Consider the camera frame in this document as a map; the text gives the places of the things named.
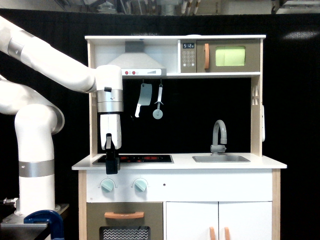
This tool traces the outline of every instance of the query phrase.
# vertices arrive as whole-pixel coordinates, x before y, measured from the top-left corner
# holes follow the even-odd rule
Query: sink
[[[193,156],[197,163],[250,163],[250,160],[237,155]]]

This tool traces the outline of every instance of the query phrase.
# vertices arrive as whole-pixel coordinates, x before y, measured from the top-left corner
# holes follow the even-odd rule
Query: white countertop
[[[222,153],[224,155],[242,156],[250,162],[196,162],[193,156],[210,156],[211,153],[163,153],[172,156],[173,163],[124,163],[121,164],[121,170],[150,170],[150,169],[286,169],[287,165],[273,160],[267,156],[257,156],[252,153]],[[77,164],[72,166],[72,170],[105,170],[104,164],[95,164],[93,162],[103,154],[97,154],[94,157],[87,156]]]

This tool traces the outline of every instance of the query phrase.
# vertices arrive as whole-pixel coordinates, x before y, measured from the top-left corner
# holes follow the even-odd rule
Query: faucet
[[[210,151],[212,152],[211,156],[217,153],[224,153],[226,152],[226,146],[225,145],[218,145],[218,133],[220,129],[220,143],[221,144],[227,144],[227,130],[226,125],[224,121],[218,120],[215,122],[213,127],[213,137],[212,137],[212,145],[210,147]]]

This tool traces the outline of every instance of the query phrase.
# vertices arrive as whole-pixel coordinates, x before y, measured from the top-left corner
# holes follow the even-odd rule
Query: keypad
[[[183,67],[194,67],[196,65],[196,56],[194,50],[183,50],[182,51],[182,66]]]

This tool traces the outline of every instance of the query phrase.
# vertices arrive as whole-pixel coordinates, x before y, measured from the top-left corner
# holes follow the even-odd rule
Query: cleaver
[[[136,110],[134,115],[136,118],[139,117],[141,106],[150,105],[151,95],[152,95],[152,84],[142,83],[141,90],[140,90],[140,97],[139,97],[138,104],[136,105]]]

